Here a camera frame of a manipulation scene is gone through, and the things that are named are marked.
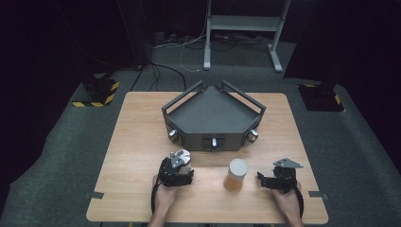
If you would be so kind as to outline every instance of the table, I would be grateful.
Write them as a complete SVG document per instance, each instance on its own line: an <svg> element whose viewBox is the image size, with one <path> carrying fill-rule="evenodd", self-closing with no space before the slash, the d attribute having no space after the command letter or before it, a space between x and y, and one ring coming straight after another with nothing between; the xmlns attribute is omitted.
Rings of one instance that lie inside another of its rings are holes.
<svg viewBox="0 0 401 227"><path fill-rule="evenodd" d="M167 137L162 106L180 93L127 93L91 198L87 219L91 221L150 220L152 177L162 160L181 147ZM284 157L304 166L297 170L305 200L303 221L328 221L319 191L288 101L283 94L248 93L267 107L258 128L259 138L239 151L193 151L193 183L180 188L167 222L283 223L268 188L260 187L256 172L272 177L272 163ZM234 158L249 164L242 189L228 192L223 186L228 165Z"/></svg>
<svg viewBox="0 0 401 227"><path fill-rule="evenodd" d="M289 3L285 0L280 17L257 17L257 16L232 16L212 15L212 0L207 2L206 19L206 44L204 47L203 69L209 70L210 63L210 34L211 30L253 30L253 31L274 31L273 43L268 44L268 50L276 73L282 73L283 67L277 57L276 47L280 39L281 31L286 20Z"/></svg>

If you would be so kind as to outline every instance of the metal stand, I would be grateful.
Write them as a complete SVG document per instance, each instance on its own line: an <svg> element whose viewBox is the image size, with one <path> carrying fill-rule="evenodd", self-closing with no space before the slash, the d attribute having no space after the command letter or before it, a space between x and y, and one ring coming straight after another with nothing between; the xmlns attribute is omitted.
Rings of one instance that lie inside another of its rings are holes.
<svg viewBox="0 0 401 227"><path fill-rule="evenodd" d="M289 3L286 0L280 17L255 17L255 16L221 16L212 15L212 0L208 0L207 22L206 22L206 45L204 47L203 69L209 70L210 63L210 32L212 29L220 30L254 30L254 31L275 31L273 44L268 45L274 70L277 73L283 72L283 67L277 57L276 47L280 39L281 31L286 20Z"/></svg>

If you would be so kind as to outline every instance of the wooden table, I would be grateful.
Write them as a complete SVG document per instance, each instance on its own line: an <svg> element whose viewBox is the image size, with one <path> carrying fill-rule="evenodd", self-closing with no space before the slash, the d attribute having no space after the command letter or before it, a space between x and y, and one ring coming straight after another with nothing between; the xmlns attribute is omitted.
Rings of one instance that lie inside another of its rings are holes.
<svg viewBox="0 0 401 227"><path fill-rule="evenodd" d="M127 93L96 183L95 192L104 196L91 199L87 219L150 220L152 177L162 160L181 148L168 139L161 108L179 94ZM308 195L308 191L319 188L286 96L248 95L267 107L258 128L259 138L239 151L192 151L193 183L180 188L167 222L284 223L270 190L260 187L256 172L272 177L272 163L285 157L304 166L297 170L305 200L304 223L328 221L323 199ZM237 193L228 192L223 186L234 158L249 164L244 185Z"/></svg>

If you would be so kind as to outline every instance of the jar lid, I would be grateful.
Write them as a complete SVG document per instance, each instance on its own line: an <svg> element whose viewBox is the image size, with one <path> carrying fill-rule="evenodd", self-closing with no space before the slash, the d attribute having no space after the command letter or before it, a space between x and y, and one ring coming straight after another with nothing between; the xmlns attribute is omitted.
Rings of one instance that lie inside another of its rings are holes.
<svg viewBox="0 0 401 227"><path fill-rule="evenodd" d="M230 163L230 174L233 177L242 179L245 177L245 175L248 172L248 165L247 163L242 160L242 159L234 159L233 161L231 161Z"/></svg>

